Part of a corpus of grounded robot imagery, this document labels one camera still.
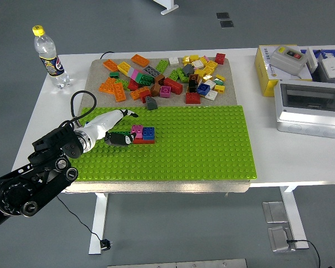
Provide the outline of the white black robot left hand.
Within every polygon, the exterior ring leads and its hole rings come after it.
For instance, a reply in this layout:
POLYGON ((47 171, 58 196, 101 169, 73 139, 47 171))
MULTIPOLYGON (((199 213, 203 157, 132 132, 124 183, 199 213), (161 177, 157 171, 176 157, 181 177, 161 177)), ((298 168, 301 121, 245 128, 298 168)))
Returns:
POLYGON ((104 114, 99 115, 95 119, 88 122, 84 127, 76 129, 84 133, 83 139, 86 142, 91 143, 86 149, 94 147, 97 140, 100 140, 106 136, 106 133, 111 130, 123 117, 132 116, 138 117, 138 114, 129 109, 117 109, 104 114))

